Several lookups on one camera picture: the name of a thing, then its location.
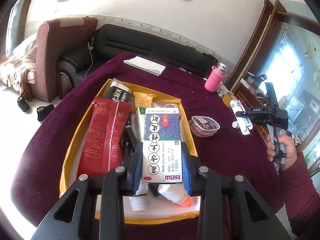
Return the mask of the maroon sleeve forearm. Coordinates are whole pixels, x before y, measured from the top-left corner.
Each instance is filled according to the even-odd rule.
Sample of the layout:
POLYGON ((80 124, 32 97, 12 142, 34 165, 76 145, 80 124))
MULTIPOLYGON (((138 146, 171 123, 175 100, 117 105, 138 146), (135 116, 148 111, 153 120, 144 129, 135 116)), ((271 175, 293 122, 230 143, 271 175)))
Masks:
POLYGON ((279 178, 292 232, 298 239, 319 239, 319 194, 302 153, 290 168, 279 171, 279 178))

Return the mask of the person right hand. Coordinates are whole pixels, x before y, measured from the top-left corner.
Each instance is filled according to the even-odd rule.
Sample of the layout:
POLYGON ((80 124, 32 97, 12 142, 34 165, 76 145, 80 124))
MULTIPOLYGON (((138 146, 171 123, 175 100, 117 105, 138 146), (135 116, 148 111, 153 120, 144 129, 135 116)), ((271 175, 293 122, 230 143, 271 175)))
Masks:
MULTIPOLYGON (((297 161, 298 159, 297 151, 293 141, 286 134, 280 135, 278 139, 280 144, 284 144, 286 146, 286 164, 281 165, 281 169, 283 171, 286 171, 291 166, 293 166, 297 161)), ((267 137, 266 147, 267 147, 267 150, 266 150, 267 158, 270 162, 272 162, 274 160, 276 152, 275 152, 275 145, 271 142, 271 139, 269 136, 267 137)))

